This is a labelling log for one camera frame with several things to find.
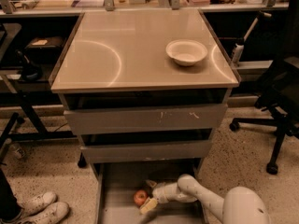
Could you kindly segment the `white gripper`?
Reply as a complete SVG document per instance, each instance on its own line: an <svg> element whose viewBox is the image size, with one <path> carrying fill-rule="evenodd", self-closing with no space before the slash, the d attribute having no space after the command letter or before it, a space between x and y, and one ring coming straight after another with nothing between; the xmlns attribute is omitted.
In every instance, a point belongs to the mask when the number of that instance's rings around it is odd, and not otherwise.
<svg viewBox="0 0 299 224"><path fill-rule="evenodd" d="M139 211L142 215L147 214L153 210L158 203L169 203L174 201L178 196L178 185L176 183L159 183L152 180L146 180L149 187L153 189L153 198L148 198L143 205L140 206Z"/></svg>

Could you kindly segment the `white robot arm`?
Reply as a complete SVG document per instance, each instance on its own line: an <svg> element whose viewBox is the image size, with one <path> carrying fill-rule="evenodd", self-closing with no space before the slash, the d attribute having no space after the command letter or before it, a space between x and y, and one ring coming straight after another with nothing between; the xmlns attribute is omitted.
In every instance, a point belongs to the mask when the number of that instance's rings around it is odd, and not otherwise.
<svg viewBox="0 0 299 224"><path fill-rule="evenodd" d="M222 224L271 224L263 200L245 187L232 188L222 198L187 174L181 175L176 182L147 180L147 184L152 188L152 197L140 205L141 214L148 213L162 203L199 201Z"/></svg>

